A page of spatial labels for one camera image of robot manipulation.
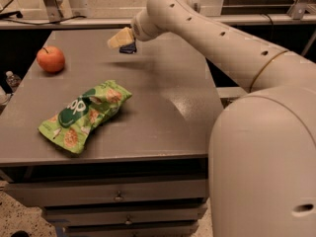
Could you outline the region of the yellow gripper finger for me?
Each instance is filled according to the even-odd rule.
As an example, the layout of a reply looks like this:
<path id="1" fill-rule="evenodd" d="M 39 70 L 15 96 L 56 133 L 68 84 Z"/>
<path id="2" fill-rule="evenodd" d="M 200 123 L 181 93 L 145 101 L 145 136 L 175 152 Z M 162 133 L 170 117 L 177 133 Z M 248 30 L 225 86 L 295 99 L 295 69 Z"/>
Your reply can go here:
<path id="1" fill-rule="evenodd" d="M 109 48 L 119 48 L 134 42 L 132 29 L 125 27 L 108 40 Z"/>

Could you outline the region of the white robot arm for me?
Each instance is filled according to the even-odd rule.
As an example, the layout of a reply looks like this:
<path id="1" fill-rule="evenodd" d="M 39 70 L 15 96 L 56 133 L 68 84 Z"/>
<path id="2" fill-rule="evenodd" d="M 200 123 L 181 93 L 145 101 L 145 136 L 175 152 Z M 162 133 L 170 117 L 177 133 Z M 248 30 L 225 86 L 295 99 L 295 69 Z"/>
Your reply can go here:
<path id="1" fill-rule="evenodd" d="M 200 14 L 199 0 L 147 0 L 108 41 L 174 33 L 245 90 L 209 141 L 214 237 L 316 237 L 316 64 Z"/>

